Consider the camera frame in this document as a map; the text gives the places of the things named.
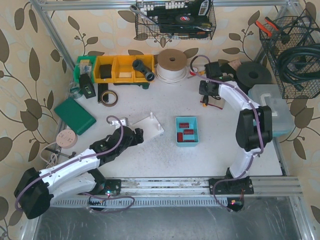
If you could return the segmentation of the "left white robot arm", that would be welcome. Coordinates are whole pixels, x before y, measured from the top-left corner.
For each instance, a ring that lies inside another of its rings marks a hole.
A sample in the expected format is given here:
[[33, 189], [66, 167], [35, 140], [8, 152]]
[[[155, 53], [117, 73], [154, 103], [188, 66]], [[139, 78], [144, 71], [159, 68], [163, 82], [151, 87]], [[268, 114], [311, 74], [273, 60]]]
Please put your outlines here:
[[98, 194], [103, 184], [98, 168], [143, 141], [143, 129], [121, 126], [63, 163], [40, 171], [33, 167], [27, 169], [13, 193], [15, 209], [31, 220], [45, 213], [60, 198], [90, 192]]

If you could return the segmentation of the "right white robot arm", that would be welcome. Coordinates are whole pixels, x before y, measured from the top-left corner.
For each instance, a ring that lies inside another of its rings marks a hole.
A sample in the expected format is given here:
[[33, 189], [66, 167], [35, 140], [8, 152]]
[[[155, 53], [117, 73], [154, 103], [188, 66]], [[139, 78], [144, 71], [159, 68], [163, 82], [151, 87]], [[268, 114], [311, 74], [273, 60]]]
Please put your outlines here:
[[217, 61], [205, 64], [204, 69], [206, 76], [200, 81], [199, 93], [225, 100], [238, 113], [235, 138], [239, 149], [227, 174], [233, 179], [245, 178], [254, 158], [273, 138], [271, 108], [249, 98], [233, 77], [223, 76]]

